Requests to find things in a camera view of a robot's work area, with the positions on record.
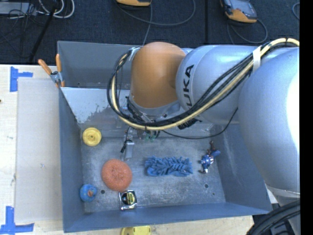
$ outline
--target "blue crocheted toy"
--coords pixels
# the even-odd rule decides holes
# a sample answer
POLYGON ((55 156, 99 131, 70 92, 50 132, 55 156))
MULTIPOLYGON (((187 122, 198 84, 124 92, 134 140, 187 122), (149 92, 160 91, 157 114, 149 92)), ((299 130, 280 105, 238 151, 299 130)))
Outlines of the blue crocheted toy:
POLYGON ((193 173, 192 165, 189 159, 182 157, 149 157, 145 162, 145 168, 150 176, 174 175, 178 177, 186 177, 193 173))

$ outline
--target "blue toy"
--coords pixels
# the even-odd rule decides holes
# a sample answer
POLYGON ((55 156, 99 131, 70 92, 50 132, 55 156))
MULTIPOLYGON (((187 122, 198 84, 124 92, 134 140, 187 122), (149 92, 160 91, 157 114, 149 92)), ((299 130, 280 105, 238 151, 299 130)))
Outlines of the blue toy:
POLYGON ((96 197, 98 190, 93 185, 85 184, 80 188, 79 195, 84 202, 91 202, 96 197))
POLYGON ((152 156, 145 162, 145 168, 147 168, 147 173, 150 176, 174 175, 186 177, 193 173, 189 159, 182 159, 182 157, 157 158, 152 156))
POLYGON ((208 173, 208 168, 211 164, 214 163, 215 158, 221 154, 221 152, 219 150, 217 150, 214 145, 213 145, 213 141, 210 142, 211 145, 211 150, 207 149, 207 154, 202 156, 202 159, 200 160, 200 163, 203 167, 203 171, 199 171, 201 173, 208 173))

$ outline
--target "yellow object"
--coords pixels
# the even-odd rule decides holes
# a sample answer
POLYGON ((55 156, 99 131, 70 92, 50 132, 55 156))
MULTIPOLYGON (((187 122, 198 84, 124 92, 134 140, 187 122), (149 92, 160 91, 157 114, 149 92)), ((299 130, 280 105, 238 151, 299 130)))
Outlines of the yellow object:
POLYGON ((151 2, 140 2, 138 0, 116 0, 119 3, 133 6, 149 6, 151 2))
POLYGON ((134 227, 125 227, 122 229, 121 235, 150 235, 151 227, 146 226, 134 226, 134 227))
POLYGON ((86 145, 96 146, 101 141, 101 132, 96 128, 88 128, 83 132, 83 141, 86 145))

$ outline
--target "power cable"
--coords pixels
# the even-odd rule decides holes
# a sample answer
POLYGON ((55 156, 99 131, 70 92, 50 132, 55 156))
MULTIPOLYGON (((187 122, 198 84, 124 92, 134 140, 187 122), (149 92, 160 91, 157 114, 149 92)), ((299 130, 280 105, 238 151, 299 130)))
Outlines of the power cable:
POLYGON ((251 41, 251 40, 246 39, 245 37, 243 37, 242 35, 240 35, 236 31, 236 29, 235 29, 235 27, 233 25, 230 25, 230 23, 227 22, 227 32, 228 32, 228 35, 229 35, 229 38, 230 38, 232 44, 235 44, 235 43, 234 43, 233 39, 231 38, 231 34, 229 32, 229 26, 232 28, 232 30, 236 33, 236 35, 238 37, 240 37, 241 39, 247 41, 248 43, 251 43, 251 44, 261 44, 261 43, 263 43, 268 38, 268 30, 267 30, 265 24, 260 19, 257 19, 257 22, 259 22, 263 26, 264 31, 265 31, 265 37, 262 40, 260 40, 260 41, 251 41))
POLYGON ((213 135, 210 135, 210 136, 206 136, 206 137, 200 137, 200 138, 190 138, 190 137, 183 137, 183 136, 179 136, 179 135, 175 135, 173 133, 169 133, 167 131, 162 131, 168 135, 171 135, 171 136, 174 136, 174 137, 177 137, 177 138, 182 138, 182 139, 191 139, 191 140, 199 140, 199 139, 208 139, 208 138, 212 138, 212 137, 216 137, 220 134, 222 134, 227 128, 228 126, 230 125, 232 119, 234 118, 236 112, 237 112, 238 108, 236 108, 235 112, 233 113, 233 115, 231 116, 230 120, 228 121, 227 125, 224 127, 224 129, 222 131, 220 131, 219 133, 216 133, 216 134, 213 134, 213 135))
MULTIPOLYGON (((38 13, 49 15, 50 11, 44 6, 42 0, 38 0, 38 1, 39 1, 39 4, 40 4, 41 8, 45 11, 45 12, 38 11, 38 13)), ((62 12, 62 10, 64 8, 64 0, 61 0, 62 7, 58 11, 54 12, 53 17, 59 18, 59 19, 66 19, 66 18, 71 17, 74 14, 74 11, 75 11, 75 2, 74 2, 74 0, 70 0, 70 1, 71 1, 71 5, 72 5, 72 10, 71 10, 71 12, 68 15, 64 15, 64 16, 59 16, 58 15, 58 14, 60 14, 62 12)))

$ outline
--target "blue figurine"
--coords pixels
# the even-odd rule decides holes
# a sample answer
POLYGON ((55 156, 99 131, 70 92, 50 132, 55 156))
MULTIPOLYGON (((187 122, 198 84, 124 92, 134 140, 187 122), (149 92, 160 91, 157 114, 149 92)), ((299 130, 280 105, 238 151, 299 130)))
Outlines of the blue figurine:
POLYGON ((209 166, 214 163, 215 158, 221 153, 214 147, 213 141, 210 142, 210 145, 211 149, 207 149, 207 154, 202 156, 202 159, 200 160, 200 163, 203 167, 203 171, 199 170, 201 173, 207 173, 209 166))
POLYGON ((79 195, 84 202, 91 202, 97 194, 97 188, 93 185, 85 184, 80 188, 79 195))

